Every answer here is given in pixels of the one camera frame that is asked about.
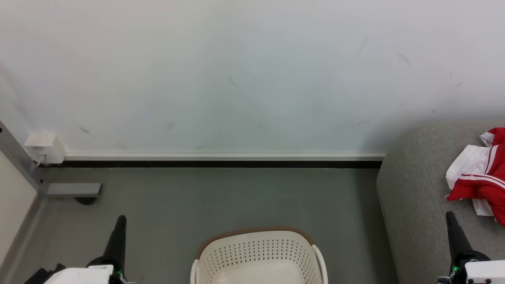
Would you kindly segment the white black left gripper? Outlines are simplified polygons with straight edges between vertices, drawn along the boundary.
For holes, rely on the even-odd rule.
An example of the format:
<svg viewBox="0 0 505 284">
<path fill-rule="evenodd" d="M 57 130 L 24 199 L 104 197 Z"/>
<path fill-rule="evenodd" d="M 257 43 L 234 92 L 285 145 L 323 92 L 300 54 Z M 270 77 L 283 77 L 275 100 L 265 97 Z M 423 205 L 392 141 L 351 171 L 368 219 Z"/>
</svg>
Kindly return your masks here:
<svg viewBox="0 0 505 284">
<path fill-rule="evenodd" d="M 109 237 L 103 257 L 87 267 L 64 268 L 53 273 L 45 284 L 129 284 L 119 261 L 125 261 L 127 218 L 120 215 Z"/>
</svg>

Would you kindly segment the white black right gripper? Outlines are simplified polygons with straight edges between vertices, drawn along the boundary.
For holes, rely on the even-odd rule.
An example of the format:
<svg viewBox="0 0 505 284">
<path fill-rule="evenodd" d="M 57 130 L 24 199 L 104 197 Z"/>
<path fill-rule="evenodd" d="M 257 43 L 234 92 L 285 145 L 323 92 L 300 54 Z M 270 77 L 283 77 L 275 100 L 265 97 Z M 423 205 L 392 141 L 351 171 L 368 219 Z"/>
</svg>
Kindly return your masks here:
<svg viewBox="0 0 505 284">
<path fill-rule="evenodd" d="M 472 249 L 465 232 L 452 211 L 446 212 L 453 284 L 503 284 L 505 261 L 490 260 Z"/>
</svg>

